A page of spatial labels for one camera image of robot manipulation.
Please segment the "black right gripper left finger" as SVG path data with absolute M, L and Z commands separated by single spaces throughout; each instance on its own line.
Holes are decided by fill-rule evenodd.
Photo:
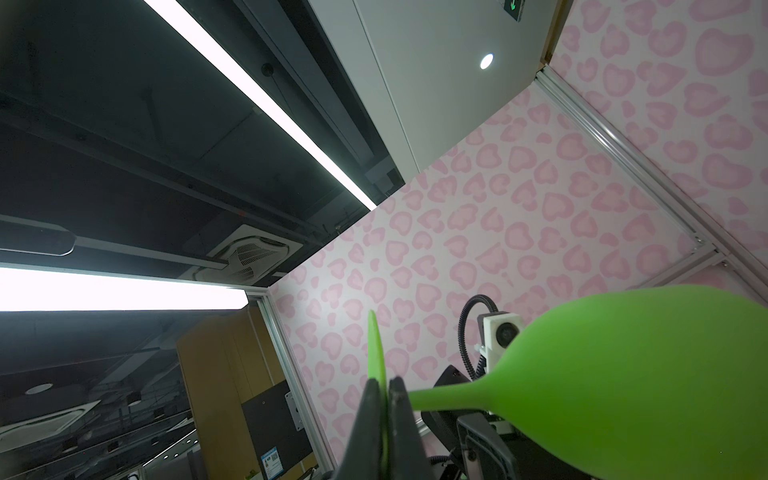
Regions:
M 369 379 L 343 459 L 331 479 L 376 480 L 381 477 L 383 412 L 380 384 L 376 379 Z

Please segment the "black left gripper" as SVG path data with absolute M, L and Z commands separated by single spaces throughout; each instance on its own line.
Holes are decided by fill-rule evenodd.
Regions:
M 443 479 L 587 479 L 496 415 L 480 410 L 423 411 L 448 451 Z

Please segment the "green wine glass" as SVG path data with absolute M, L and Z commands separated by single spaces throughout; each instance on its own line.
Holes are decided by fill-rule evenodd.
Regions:
M 592 295 L 533 321 L 482 378 L 408 398 L 493 412 L 600 479 L 763 479 L 767 310 L 702 285 Z

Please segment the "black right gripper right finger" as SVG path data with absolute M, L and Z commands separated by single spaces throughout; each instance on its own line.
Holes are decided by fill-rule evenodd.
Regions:
M 425 453 L 416 426 L 404 380 L 389 382 L 387 394 L 386 478 L 394 480 L 432 480 L 433 468 Z

